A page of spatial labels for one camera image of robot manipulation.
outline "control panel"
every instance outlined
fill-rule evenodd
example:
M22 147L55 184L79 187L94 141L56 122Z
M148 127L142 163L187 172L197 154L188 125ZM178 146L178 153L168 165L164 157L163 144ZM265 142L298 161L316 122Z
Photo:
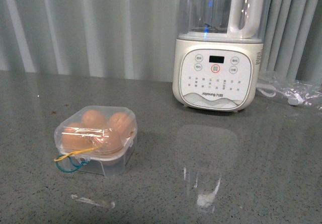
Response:
M233 109L248 95L249 58L230 50L198 49L186 54L180 72L180 94L196 107Z

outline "clear plastic box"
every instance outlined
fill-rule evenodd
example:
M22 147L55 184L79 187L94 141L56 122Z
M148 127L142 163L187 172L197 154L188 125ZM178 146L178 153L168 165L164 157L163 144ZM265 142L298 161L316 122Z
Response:
M105 177L119 175L136 146L136 135L135 114L128 108L84 107L55 130L59 155L76 152L57 163L66 172L75 169L73 162L82 164L79 171Z

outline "rubber band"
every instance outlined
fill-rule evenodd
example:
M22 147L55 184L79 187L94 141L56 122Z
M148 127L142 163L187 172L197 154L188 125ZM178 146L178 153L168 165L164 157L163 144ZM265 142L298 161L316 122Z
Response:
M80 151L73 151L73 152L70 152L70 153L68 153L66 155L59 156L58 158L54 159L54 161L58 162L58 161L61 161L61 160L65 159L65 158L71 156L71 155L79 155L79 154L82 154L82 153L85 153L85 152L93 151L95 149L97 149L97 147L87 148L85 150L80 150Z
M71 173L71 172L74 172L74 171L76 171L76 170L79 170L84 164L88 164L89 163L89 161L82 161L81 163L80 163L80 165L76 165L73 161L72 161L72 159L71 159L71 157L70 156L66 156L65 158L69 158L69 161L70 161L70 163L75 167L75 169L73 169L73 170L65 170L65 169L63 169L59 164L58 164L58 161L56 161L56 166L57 166L57 168L60 170L60 171L63 171L63 172L65 172L65 173Z

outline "curtain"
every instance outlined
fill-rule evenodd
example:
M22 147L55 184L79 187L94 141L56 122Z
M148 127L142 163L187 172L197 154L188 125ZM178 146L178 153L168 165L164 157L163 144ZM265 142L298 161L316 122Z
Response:
M261 70L322 84L322 0L272 0Z
M0 0L0 70L172 81L179 0Z
M0 70L171 82L180 0L0 0ZM322 84L322 0L272 0L261 70Z

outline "blender handle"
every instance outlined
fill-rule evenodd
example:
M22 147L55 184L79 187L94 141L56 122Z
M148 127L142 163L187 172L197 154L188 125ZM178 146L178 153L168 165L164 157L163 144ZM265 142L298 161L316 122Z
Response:
M264 0L248 0L245 13L245 25L239 29L244 0L231 0L227 35L228 38L251 38L258 30L261 21Z

